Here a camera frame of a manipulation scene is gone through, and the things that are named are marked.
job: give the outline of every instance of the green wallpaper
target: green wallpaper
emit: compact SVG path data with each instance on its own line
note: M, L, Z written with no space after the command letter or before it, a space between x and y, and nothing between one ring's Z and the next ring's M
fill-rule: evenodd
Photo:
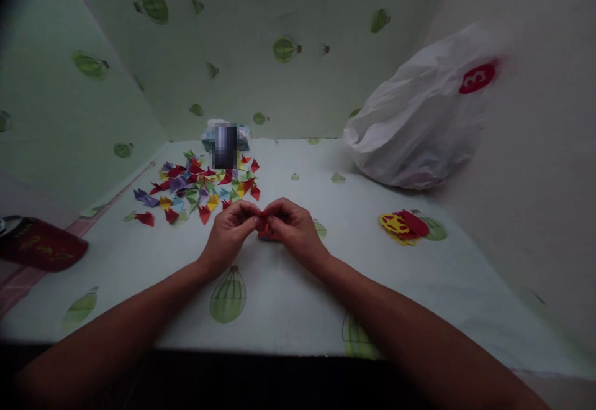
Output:
M0 170L64 207L94 204L167 139L82 0L11 0Z
M190 140L210 118L339 137L438 0L87 1L169 139Z

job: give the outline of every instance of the hand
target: hand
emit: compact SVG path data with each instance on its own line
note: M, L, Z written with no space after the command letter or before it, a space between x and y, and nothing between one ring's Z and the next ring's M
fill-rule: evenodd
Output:
M281 198L267 205L263 216L288 251L306 268L311 269L330 256L307 209Z
M261 210L250 202L237 201L215 217L205 249L197 263L204 268L207 281L212 281L232 264L246 237L262 230Z

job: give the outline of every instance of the patterned wallpaper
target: patterned wallpaper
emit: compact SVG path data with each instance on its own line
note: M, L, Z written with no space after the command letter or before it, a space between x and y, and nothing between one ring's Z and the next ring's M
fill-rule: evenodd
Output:
M169 139L193 140L209 118L339 137L439 0L85 1Z

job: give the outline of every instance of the colored paper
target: colored paper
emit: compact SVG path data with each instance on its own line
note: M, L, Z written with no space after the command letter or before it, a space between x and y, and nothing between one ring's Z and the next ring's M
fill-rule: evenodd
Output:
M209 216L211 216L211 210L209 209L209 207L207 207L207 205L199 207L199 216L201 217L203 225L207 225Z
M155 218L153 217L153 214L151 214L148 211L145 211L144 213L140 214L140 213L135 213L135 219L140 221L141 223L148 225L150 227L153 227L154 223L155 223Z
M161 197L160 207L162 207L164 209L164 211L167 211L171 205L172 205L172 201L169 198L167 198L165 196Z
M158 185L157 183L153 183L153 182L151 182L151 184L153 185L153 189L151 190L151 192L149 194L155 194L155 193L159 193L161 191L160 185Z
M171 208L166 210L165 212L166 212L166 220L170 224L172 224L179 216L179 214Z
M219 196L214 194L213 196L209 196L209 200L207 201L207 207L209 208L210 212L213 212L215 208L219 205Z
M250 189L250 195L253 196L256 201L259 200L261 197L261 190L257 188L257 185L253 185L253 187Z

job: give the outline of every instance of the wall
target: wall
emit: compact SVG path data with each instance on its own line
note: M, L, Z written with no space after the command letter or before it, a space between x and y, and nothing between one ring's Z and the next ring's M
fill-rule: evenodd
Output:
M426 44L496 14L521 29L481 146L435 192L495 267L596 351L596 0L444 0Z
M163 0L168 17L139 14L141 0L87 0L143 85L171 140L196 140L208 118L253 126L255 137L339 137L355 109L407 58L437 0ZM373 12L391 21L370 31ZM276 39L301 46L289 63ZM323 44L330 47L323 55ZM206 67L219 72L211 79ZM189 112L201 106L203 116ZM256 113L269 121L255 124Z
M33 192L81 211L166 142L135 83L81 0L11 0L2 24L0 169ZM108 62L103 81L73 63L84 51ZM133 143L130 158L114 154Z

